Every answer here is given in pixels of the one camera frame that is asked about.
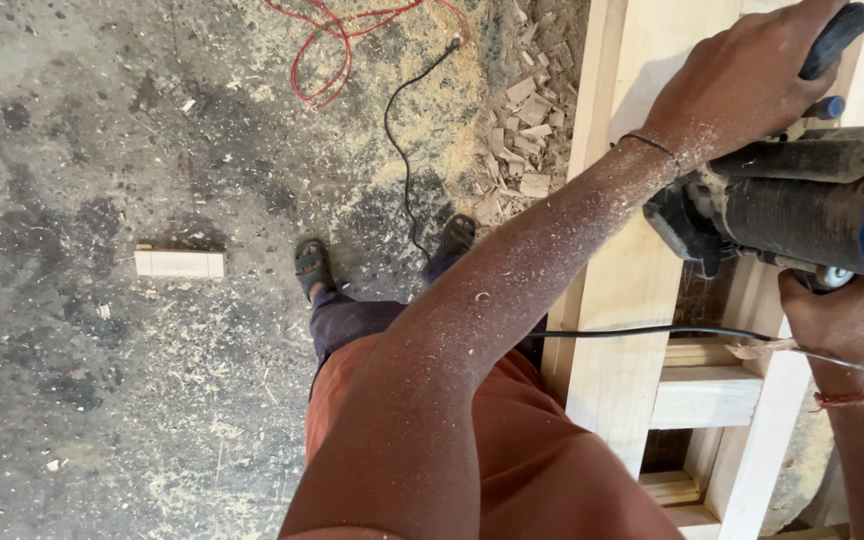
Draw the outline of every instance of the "dark sandal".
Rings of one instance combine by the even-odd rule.
[[[315,246],[316,251],[312,251],[303,255],[303,252],[310,247]],[[316,268],[310,270],[306,274],[299,274],[299,271],[308,266],[312,266],[321,262]],[[324,284],[326,289],[336,290],[335,280],[332,279],[332,261],[329,259],[329,250],[326,249],[326,244],[318,238],[305,240],[295,247],[295,276],[298,282],[302,285],[302,292],[305,293],[305,298],[309,298],[309,291],[316,284]]]
[[[473,249],[475,221],[468,215],[457,213],[449,218],[441,232],[435,257],[447,255],[462,257]]]

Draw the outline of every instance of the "red cable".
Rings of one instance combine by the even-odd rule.
[[[273,4],[272,0],[263,0],[263,2],[265,2],[266,6],[268,6],[269,8],[281,13],[283,16],[290,17],[293,19],[303,20],[303,21],[305,21],[305,22],[307,22],[307,23],[309,23],[315,27],[315,30],[312,30],[312,32],[309,33],[309,36],[306,37],[306,39],[305,39],[305,43],[303,43],[302,46],[298,49],[298,53],[295,54],[295,58],[294,58],[294,60],[292,60],[292,69],[289,70],[289,84],[292,86],[292,92],[294,92],[295,95],[298,96],[298,99],[304,101],[305,103],[307,103],[312,108],[318,109],[319,107],[324,107],[325,105],[330,104],[330,102],[333,99],[335,99],[336,96],[339,95],[339,92],[342,92],[342,89],[346,86],[346,83],[349,81],[349,78],[352,77],[352,75],[353,75],[353,46],[352,46],[352,43],[350,43],[350,39],[358,37],[358,36],[364,36],[364,35],[368,34],[369,32],[371,32],[372,30],[376,30],[378,27],[388,23],[392,19],[397,18],[398,16],[404,14],[405,12],[408,12],[409,10],[411,10],[417,6],[420,6],[426,0],[413,0],[411,4],[406,4],[405,6],[392,7],[392,8],[387,8],[387,9],[379,9],[376,11],[367,11],[364,13],[356,13],[354,15],[349,15],[349,16],[344,17],[342,19],[335,16],[335,13],[333,13],[332,10],[329,9],[329,6],[327,6],[326,4],[321,2],[320,0],[305,0],[305,1],[308,2],[309,4],[311,4],[312,6],[314,6],[315,8],[317,8],[326,17],[328,17],[329,19],[332,19],[332,22],[335,24],[336,27],[338,27],[339,30],[332,30],[331,28],[328,28],[326,26],[326,24],[329,24],[329,23],[320,24],[320,23],[312,20],[311,18],[309,18],[305,15],[302,15],[300,13],[287,11],[280,6]],[[461,39],[459,46],[460,47],[465,46],[465,44],[469,41],[469,21],[466,19],[465,14],[462,13],[462,11],[460,11],[456,6],[451,5],[446,0],[435,0],[435,2],[437,2],[438,4],[441,4],[443,6],[446,6],[455,15],[455,19],[459,21],[459,36]],[[386,18],[382,19],[381,21],[373,24],[372,26],[369,26],[365,30],[347,32],[346,28],[342,25],[343,21],[348,22],[348,21],[352,21],[355,19],[378,18],[378,17],[384,17],[384,16],[388,16],[388,17],[386,17]],[[298,82],[298,76],[297,76],[297,72],[299,69],[299,60],[303,57],[304,54],[306,54],[306,49],[308,49],[309,45],[311,45],[312,42],[315,40],[316,35],[318,35],[319,31],[323,31],[334,38],[340,38],[342,40],[342,44],[344,45],[344,48],[345,48],[345,54],[344,54],[344,57],[342,58],[342,66],[338,69],[338,71],[335,72],[335,76],[333,76],[332,79],[329,82],[327,82],[325,84],[325,86],[323,86],[319,91],[317,91],[311,95],[306,95],[299,89],[299,82]],[[318,98],[319,96],[328,92],[332,88],[332,86],[335,85],[337,82],[339,82],[338,87],[335,89],[335,91],[331,95],[328,96],[327,99],[325,99],[324,101],[322,101],[320,103],[315,102],[316,98]]]

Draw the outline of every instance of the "wooden block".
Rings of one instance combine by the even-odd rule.
[[[226,254],[213,251],[135,250],[139,276],[223,278]]]
[[[536,86],[536,82],[532,80],[532,77],[526,77],[522,82],[519,82],[515,86],[507,89],[505,93],[509,96],[509,101],[513,105],[521,104],[529,94],[535,92],[539,88]]]
[[[552,177],[547,174],[525,173],[522,175],[522,182],[519,184],[518,190],[526,197],[543,199],[549,196],[551,183]]]
[[[502,149],[505,148],[505,129],[492,128],[488,130],[488,151],[493,156],[502,154]]]
[[[525,138],[524,136],[516,136],[515,141],[514,141],[514,146],[515,146],[515,148],[518,148],[519,150],[521,150],[523,152],[527,152],[529,154],[535,154],[536,156],[543,149],[542,146],[540,146],[534,142],[529,142],[529,140],[527,138]]]
[[[663,368],[650,430],[748,426],[762,377],[738,366]]]
[[[518,112],[518,117],[530,126],[538,126],[546,119],[546,113],[552,109],[552,104],[541,95],[532,92],[528,99],[522,104],[522,110]]]
[[[669,339],[665,348],[665,367],[739,366],[742,360],[726,349],[718,337]]]
[[[694,503],[699,500],[699,488],[685,471],[640,474],[638,485],[657,505]]]
[[[718,540],[722,530],[722,523],[702,504],[667,506],[662,513],[678,527],[685,540]]]

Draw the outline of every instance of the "tool handle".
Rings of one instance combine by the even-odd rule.
[[[839,9],[812,43],[798,77],[815,81],[864,32],[864,4],[852,2]]]

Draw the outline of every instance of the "blue power tool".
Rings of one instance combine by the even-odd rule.
[[[799,77],[817,78],[864,32],[864,5],[843,7],[812,46]],[[842,115],[841,97],[808,117]],[[864,276],[864,128],[776,133],[676,179],[644,207],[646,218],[682,259],[712,278],[739,255],[795,268],[824,292]]]

